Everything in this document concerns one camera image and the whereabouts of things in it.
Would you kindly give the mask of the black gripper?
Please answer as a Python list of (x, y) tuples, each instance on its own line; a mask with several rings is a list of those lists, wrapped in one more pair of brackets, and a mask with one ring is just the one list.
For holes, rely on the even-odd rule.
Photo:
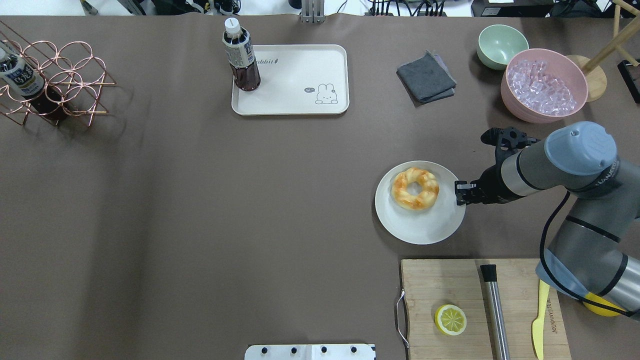
[(455, 202), (459, 207), (470, 204), (506, 204), (509, 202), (509, 189), (505, 187), (499, 167), (490, 166), (481, 176), (471, 183), (455, 181)]

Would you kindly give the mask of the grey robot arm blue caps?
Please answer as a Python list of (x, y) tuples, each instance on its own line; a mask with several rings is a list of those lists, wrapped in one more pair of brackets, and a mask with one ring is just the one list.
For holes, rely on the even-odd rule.
[(618, 245), (639, 219), (639, 166), (618, 155), (605, 128), (578, 121), (544, 139), (514, 127), (480, 137), (495, 164), (471, 182), (457, 180), (457, 205), (507, 204), (563, 187), (542, 228), (538, 276), (587, 305), (638, 321), (639, 260)]

